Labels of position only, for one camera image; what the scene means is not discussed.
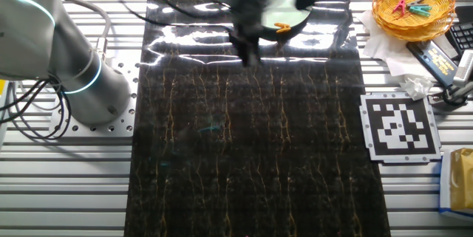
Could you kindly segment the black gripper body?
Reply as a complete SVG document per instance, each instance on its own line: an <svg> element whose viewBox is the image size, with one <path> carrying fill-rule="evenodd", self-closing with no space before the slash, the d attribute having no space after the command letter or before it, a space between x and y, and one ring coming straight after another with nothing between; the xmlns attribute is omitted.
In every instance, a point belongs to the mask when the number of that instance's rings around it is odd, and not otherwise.
<svg viewBox="0 0 473 237"><path fill-rule="evenodd" d="M232 4L231 43L237 51L258 51L266 4Z"/></svg>

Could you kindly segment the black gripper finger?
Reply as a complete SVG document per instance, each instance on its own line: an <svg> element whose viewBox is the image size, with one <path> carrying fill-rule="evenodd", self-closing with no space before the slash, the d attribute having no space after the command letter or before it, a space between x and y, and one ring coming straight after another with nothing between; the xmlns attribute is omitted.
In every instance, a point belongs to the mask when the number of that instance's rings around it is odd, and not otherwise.
<svg viewBox="0 0 473 237"><path fill-rule="evenodd" d="M251 59L251 46L248 44L237 44L236 50L239 58L242 60L242 65L247 67Z"/></svg>
<svg viewBox="0 0 473 237"><path fill-rule="evenodd" d="M251 44L249 49L249 64L260 64L261 58L259 54L259 46Z"/></svg>

